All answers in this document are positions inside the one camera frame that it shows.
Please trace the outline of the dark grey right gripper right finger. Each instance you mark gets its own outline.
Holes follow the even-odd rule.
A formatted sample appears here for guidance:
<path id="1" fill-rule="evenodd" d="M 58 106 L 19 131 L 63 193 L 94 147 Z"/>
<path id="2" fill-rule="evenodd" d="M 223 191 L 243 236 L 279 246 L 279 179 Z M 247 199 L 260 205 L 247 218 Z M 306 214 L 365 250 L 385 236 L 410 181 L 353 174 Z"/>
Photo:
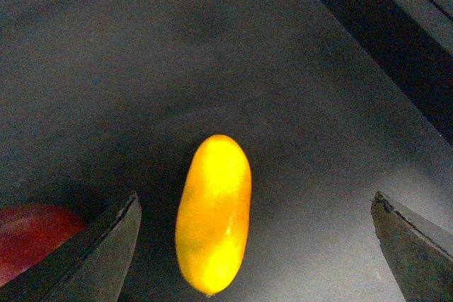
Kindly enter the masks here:
<path id="1" fill-rule="evenodd" d="M 451 301 L 452 234 L 380 191 L 370 214 L 405 300 Z"/>

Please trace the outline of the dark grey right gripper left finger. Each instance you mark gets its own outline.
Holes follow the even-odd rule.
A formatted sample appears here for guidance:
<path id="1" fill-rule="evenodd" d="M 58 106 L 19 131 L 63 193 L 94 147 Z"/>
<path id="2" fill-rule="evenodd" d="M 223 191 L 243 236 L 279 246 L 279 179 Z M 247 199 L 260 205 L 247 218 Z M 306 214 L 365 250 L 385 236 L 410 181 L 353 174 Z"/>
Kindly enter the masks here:
<path id="1" fill-rule="evenodd" d="M 129 192 L 84 230 L 1 288 L 2 301 L 117 301 L 142 210 Z"/>

